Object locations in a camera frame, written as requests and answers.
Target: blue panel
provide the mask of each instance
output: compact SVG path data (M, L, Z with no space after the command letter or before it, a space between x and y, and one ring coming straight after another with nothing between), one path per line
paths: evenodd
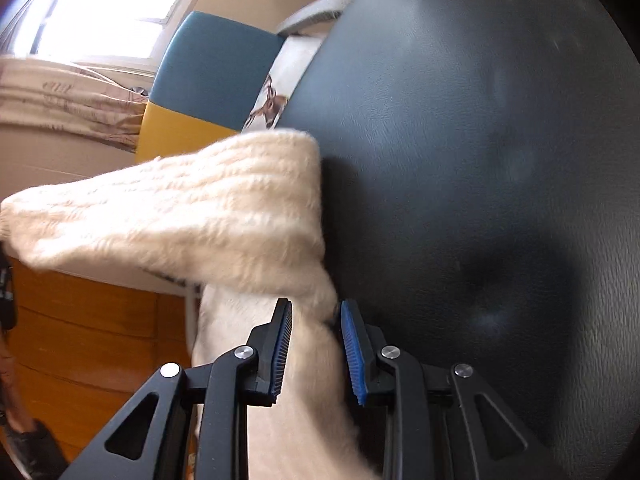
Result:
M283 42L259 28L192 12L164 54L150 100L240 130Z

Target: wooden floor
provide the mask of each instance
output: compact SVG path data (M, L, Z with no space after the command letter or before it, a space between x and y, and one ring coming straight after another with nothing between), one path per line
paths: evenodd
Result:
M9 346L33 416L75 458L165 362L189 366L184 300L14 260L18 325Z

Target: triangular cutout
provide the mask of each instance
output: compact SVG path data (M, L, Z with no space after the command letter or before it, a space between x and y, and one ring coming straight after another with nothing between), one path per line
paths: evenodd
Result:
M130 460L139 459L142 456L157 405L158 395L148 394L107 439L104 449Z
M524 442L495 409L493 403L482 394L476 394L474 401L480 416L489 456L494 460L500 460L522 453L525 450Z

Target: dark gray leather cushion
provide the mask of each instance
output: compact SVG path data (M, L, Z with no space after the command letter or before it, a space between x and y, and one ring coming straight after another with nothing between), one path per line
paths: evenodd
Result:
M342 297L469 362L574 478L640 422L640 66L598 0L356 0L279 126Z

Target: curtain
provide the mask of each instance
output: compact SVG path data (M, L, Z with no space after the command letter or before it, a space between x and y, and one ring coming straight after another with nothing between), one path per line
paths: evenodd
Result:
M78 65L0 57L0 125L67 132L134 152L147 101Z

